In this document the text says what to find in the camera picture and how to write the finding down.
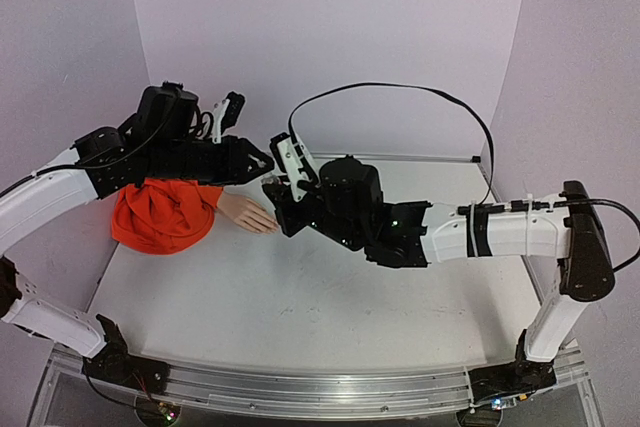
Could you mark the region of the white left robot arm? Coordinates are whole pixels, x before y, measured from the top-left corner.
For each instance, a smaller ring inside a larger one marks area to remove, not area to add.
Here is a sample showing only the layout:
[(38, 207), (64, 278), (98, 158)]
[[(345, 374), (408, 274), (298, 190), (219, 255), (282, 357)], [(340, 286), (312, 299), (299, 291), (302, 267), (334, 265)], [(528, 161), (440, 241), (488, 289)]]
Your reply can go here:
[[(44, 167), (1, 193), (1, 250), (59, 216), (147, 179), (194, 181), (204, 186), (245, 185), (270, 172), (271, 156), (246, 138), (227, 134), (245, 99), (231, 92), (211, 112), (182, 85), (144, 89), (137, 111), (119, 127), (101, 127)], [(116, 384), (131, 380), (133, 358), (110, 319), (90, 316), (40, 292), (1, 259), (1, 319), (30, 334), (94, 359)]]

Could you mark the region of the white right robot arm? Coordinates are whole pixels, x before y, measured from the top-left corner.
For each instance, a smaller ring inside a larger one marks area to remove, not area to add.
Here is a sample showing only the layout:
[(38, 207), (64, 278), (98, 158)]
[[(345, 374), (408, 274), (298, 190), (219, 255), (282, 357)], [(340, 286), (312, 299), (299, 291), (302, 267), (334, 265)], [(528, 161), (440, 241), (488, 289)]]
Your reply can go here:
[(502, 256), (549, 257), (559, 263), (523, 341), (525, 360), (551, 361), (587, 304), (615, 284), (604, 231), (579, 182), (559, 195), (507, 203), (451, 206), (428, 201), (387, 203), (378, 170), (346, 156), (309, 180), (297, 169), (271, 175), (262, 190), (283, 234), (309, 227), (387, 268)]

